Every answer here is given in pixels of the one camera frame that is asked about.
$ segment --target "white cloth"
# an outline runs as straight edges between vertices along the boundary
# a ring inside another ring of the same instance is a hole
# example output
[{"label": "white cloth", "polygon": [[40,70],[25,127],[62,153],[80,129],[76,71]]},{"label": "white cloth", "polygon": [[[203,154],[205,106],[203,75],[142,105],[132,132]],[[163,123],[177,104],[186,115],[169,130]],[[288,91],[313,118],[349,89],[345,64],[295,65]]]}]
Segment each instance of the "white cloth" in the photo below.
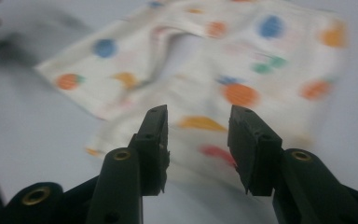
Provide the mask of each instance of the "white cloth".
[{"label": "white cloth", "polygon": [[[169,40],[203,41],[160,78]],[[74,44],[37,70],[107,122],[88,152],[125,147],[145,116],[168,105],[172,162],[242,188],[227,148],[231,105],[253,109],[283,148],[309,147],[312,122],[342,74],[345,23],[280,0],[154,1]]]}]

